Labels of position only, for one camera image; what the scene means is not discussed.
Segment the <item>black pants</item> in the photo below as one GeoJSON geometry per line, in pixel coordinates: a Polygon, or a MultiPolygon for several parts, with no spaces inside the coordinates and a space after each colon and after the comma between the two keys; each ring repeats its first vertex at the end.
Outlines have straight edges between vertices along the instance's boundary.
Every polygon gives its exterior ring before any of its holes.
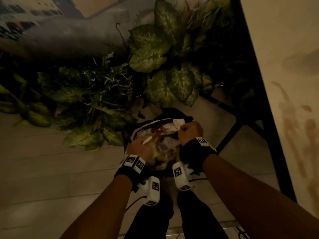
{"type": "MultiPolygon", "coordinates": [[[[179,192],[177,205],[181,211],[185,239],[228,239],[210,208],[192,191],[179,192]]],[[[124,239],[165,239],[168,223],[173,214],[172,199],[161,194],[157,205],[141,206],[124,239]]]]}

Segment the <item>wrist strap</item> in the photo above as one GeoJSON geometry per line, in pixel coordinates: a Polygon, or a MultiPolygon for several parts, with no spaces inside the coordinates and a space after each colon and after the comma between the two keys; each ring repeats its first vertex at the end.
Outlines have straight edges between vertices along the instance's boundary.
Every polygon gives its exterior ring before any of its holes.
{"type": "Polygon", "coordinates": [[[127,155],[114,177],[120,174],[126,175],[132,181],[132,190],[137,192],[137,185],[147,177],[145,163],[145,160],[137,155],[127,155]]]}
{"type": "Polygon", "coordinates": [[[203,163],[211,154],[217,154],[216,149],[202,137],[190,140],[180,149],[181,160],[187,161],[197,172],[203,172],[203,163]]]}

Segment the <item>forearm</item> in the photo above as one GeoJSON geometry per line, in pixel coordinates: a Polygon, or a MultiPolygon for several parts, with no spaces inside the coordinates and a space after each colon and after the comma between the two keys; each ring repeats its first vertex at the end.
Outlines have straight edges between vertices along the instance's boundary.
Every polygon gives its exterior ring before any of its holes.
{"type": "Polygon", "coordinates": [[[274,188],[210,155],[203,170],[250,238],[317,238],[319,220],[274,188]]]}
{"type": "Polygon", "coordinates": [[[117,176],[60,239],[117,238],[131,189],[132,182],[128,177],[117,176]]]}

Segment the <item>person's left hand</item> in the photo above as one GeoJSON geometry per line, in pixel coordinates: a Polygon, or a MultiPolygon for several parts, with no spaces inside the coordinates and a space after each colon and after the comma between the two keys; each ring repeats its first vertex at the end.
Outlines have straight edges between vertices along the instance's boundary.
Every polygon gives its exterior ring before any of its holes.
{"type": "Polygon", "coordinates": [[[142,145],[143,141],[147,137],[148,136],[140,137],[138,139],[133,140],[128,147],[127,154],[138,155],[145,161],[149,160],[149,158],[151,157],[151,148],[147,144],[142,145]]]}

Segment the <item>hand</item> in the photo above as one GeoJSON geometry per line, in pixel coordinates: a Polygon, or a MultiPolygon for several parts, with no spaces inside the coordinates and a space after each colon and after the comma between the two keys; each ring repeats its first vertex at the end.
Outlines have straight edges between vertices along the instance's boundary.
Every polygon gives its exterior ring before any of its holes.
{"type": "Polygon", "coordinates": [[[129,145],[127,154],[138,155],[145,161],[149,160],[149,158],[151,157],[151,148],[147,144],[142,145],[143,141],[146,138],[148,138],[148,136],[140,137],[133,140],[132,143],[129,145]]]}
{"type": "Polygon", "coordinates": [[[193,138],[203,137],[203,135],[204,131],[198,121],[181,125],[181,130],[178,132],[178,138],[183,146],[193,138]]]}

